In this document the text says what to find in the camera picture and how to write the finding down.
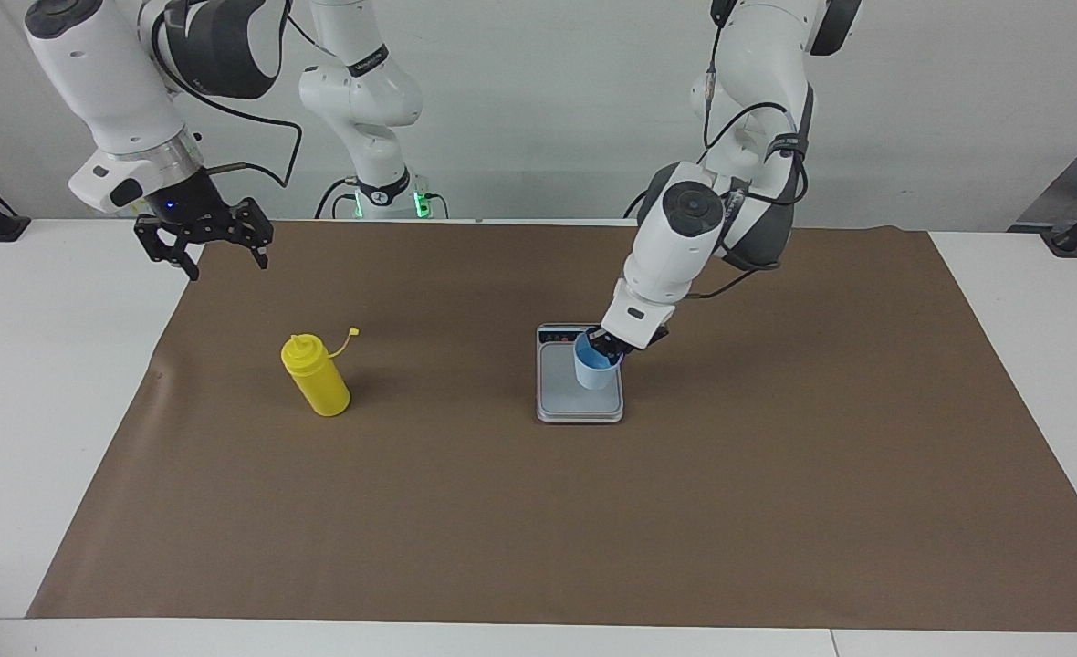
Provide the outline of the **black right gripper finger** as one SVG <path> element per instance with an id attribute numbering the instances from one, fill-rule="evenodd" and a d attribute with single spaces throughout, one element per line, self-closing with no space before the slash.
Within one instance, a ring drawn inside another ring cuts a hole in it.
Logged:
<path id="1" fill-rule="evenodd" d="M 188 280 L 199 279 L 199 266 L 188 254 L 188 242 L 183 237 L 176 237 L 174 243 L 168 244 L 160 237 L 162 228 L 163 223 L 158 216 L 138 216 L 134 221 L 134 235 L 151 261 L 179 267 Z"/>
<path id="2" fill-rule="evenodd" d="M 267 249 L 272 243 L 272 222 L 267 219 L 254 198 L 230 205 L 228 241 L 250 250 L 260 270 L 267 270 Z"/>

